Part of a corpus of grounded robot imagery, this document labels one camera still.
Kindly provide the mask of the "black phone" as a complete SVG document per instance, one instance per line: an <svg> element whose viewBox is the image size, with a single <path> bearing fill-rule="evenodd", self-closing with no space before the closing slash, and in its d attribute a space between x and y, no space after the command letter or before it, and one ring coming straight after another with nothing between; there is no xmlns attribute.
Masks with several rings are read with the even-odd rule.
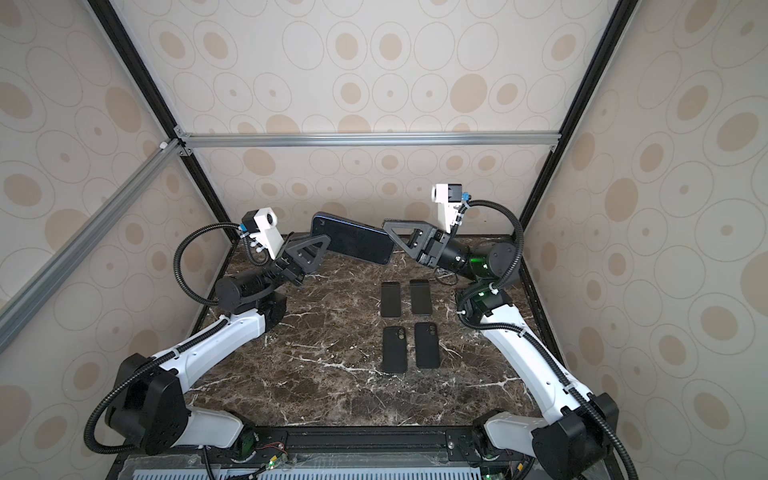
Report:
<svg viewBox="0 0 768 480"><path fill-rule="evenodd" d="M395 247L384 230L326 212L313 216L311 233L327 235L334 253L378 265L389 263Z"/></svg>
<svg viewBox="0 0 768 480"><path fill-rule="evenodd" d="M401 285L399 282L381 284L380 315L382 318L399 318L402 315Z"/></svg>

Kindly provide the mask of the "black phone case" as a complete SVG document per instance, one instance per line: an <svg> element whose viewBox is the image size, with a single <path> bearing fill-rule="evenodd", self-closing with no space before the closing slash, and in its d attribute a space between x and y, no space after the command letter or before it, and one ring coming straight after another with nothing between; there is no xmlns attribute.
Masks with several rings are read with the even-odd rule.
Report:
<svg viewBox="0 0 768 480"><path fill-rule="evenodd" d="M414 326L415 359L419 369L438 369L441 364L437 325L418 322Z"/></svg>
<svg viewBox="0 0 768 480"><path fill-rule="evenodd" d="M382 336L382 370L388 374L401 374L407 369L406 330L400 326L385 327Z"/></svg>

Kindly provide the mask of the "horizontal aluminium rail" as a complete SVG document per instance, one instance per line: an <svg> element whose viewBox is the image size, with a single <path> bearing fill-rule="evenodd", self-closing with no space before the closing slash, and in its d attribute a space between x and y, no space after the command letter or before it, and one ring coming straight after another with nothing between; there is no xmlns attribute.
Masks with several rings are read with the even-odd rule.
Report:
<svg viewBox="0 0 768 480"><path fill-rule="evenodd" d="M181 140L192 148L246 147L398 147L556 145L556 131L521 132L375 132L375 133L280 133L201 134L185 133Z"/></svg>

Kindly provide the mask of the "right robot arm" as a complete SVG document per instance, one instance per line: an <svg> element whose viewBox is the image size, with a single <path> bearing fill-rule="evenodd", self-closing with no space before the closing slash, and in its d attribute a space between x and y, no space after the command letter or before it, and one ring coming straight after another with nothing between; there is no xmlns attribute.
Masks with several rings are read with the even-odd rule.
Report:
<svg viewBox="0 0 768 480"><path fill-rule="evenodd" d="M470 208L489 208L510 222L511 252L504 267L494 273L492 255L478 257L455 240L460 220ZM508 208L488 200L468 200L454 207L448 231L412 220L383 222L382 228L412 259L471 279L455 294L456 313L465 327L481 332L502 353L530 390L540 417L508 412L491 415L481 424L494 450L512 450L535 458L553 479L581 478L599 461L618 456L626 476L637 469L616 432L618 406L608 394L595 395L571 374L529 328L506 292L518 271L524 246L524 228Z"/></svg>

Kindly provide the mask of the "left aluminium rail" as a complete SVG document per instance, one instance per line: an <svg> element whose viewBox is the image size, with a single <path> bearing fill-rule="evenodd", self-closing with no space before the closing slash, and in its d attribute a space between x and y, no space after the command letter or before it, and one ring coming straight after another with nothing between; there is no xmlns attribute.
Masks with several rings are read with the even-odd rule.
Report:
<svg viewBox="0 0 768 480"><path fill-rule="evenodd" d="M180 154L181 142L168 139L89 217L51 259L1 310L1 349L6 350L51 296L137 201L166 164Z"/></svg>

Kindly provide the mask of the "left black corner post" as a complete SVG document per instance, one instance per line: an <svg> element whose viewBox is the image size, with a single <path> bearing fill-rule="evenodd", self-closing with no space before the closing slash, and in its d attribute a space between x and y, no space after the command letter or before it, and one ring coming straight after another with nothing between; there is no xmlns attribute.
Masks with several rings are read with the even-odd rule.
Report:
<svg viewBox="0 0 768 480"><path fill-rule="evenodd" d="M186 172L201 194L205 205L210 209L214 218L220 222L229 222L230 216L223 203L213 189L207 174L190 148L181 139L177 128L179 124L172 113L153 75L147 68L142 55L136 48L128 31L118 16L111 1L88 0L85 2L95 15L112 47L115 49L122 64L131 76L145 103L148 105L160 128L171 140L178 140L182 146L180 159Z"/></svg>

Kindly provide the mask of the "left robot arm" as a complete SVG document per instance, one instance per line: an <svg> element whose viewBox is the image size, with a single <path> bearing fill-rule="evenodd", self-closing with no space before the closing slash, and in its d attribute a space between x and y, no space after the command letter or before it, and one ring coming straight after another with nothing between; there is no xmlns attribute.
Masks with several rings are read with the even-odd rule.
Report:
<svg viewBox="0 0 768 480"><path fill-rule="evenodd" d="M220 278L216 297L208 299L186 283L181 259L194 240L218 229L247 233L245 225L232 222L201 227L179 244L173 268L185 293L203 305L220 307L223 315L182 343L151 357L134 354L122 362L113 389L86 421L83 443L91 452L157 455L197 446L227 450L236 461L254 455L257 435L246 419L192 407L185 394L231 353L281 322L287 298L279 287L286 282L300 285L306 274L315 272L331 239L326 234L289 239L268 268Z"/></svg>

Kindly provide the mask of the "right black corner post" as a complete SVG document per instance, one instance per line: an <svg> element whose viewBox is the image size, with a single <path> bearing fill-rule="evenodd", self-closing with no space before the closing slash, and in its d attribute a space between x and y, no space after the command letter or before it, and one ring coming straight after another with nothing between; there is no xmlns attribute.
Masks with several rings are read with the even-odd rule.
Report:
<svg viewBox="0 0 768 480"><path fill-rule="evenodd" d="M533 189L527 198L520 217L524 229L530 225L534 214L542 203L550 182L618 48L627 26L631 22L632 16L636 12L638 4L638 0L620 0L616 3L606 28L599 37L596 49L587 65L581 83L576 89L573 100L566 112L559 130L559 141L547 155L542 170L539 172Z"/></svg>

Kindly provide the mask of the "blue phone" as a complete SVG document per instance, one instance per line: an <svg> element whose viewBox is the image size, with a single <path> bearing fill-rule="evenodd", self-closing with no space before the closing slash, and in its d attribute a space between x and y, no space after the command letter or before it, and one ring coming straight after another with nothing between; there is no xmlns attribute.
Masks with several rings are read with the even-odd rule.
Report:
<svg viewBox="0 0 768 480"><path fill-rule="evenodd" d="M433 312L430 281L414 279L409 283L411 312L414 315L429 316Z"/></svg>

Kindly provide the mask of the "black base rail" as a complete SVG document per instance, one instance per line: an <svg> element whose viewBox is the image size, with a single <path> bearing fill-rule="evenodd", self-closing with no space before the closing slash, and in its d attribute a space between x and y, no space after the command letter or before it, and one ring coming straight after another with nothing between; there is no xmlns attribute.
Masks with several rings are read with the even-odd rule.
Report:
<svg viewBox="0 0 768 480"><path fill-rule="evenodd" d="M491 449L478 428L258 427L237 461L216 447L121 454L110 479L546 479L530 454Z"/></svg>

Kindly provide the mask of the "black corner post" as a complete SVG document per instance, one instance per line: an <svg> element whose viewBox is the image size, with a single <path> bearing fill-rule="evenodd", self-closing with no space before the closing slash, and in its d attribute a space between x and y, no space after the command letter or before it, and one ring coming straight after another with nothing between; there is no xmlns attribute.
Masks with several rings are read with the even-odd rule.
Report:
<svg viewBox="0 0 768 480"><path fill-rule="evenodd" d="M606 28L599 37L596 49L587 65L581 83L576 89L573 100L566 112L559 130L559 141L547 155L542 170L539 172L533 189L527 198L520 217L524 229L530 225L534 214L542 203L550 182L618 48L627 26L631 22L632 16L636 12L638 4L638 0L620 0L616 3Z"/></svg>
<svg viewBox="0 0 768 480"><path fill-rule="evenodd" d="M131 76L145 103L148 105L160 128L171 140L178 140L182 146L180 159L186 172L201 194L205 205L210 209L214 218L220 222L229 222L230 216L223 203L213 189L207 174L190 148L181 139L177 128L179 124L172 113L153 75L147 68L142 55L136 48L128 31L118 16L111 1L88 0L85 2L95 15L112 47L115 49L122 64Z"/></svg>

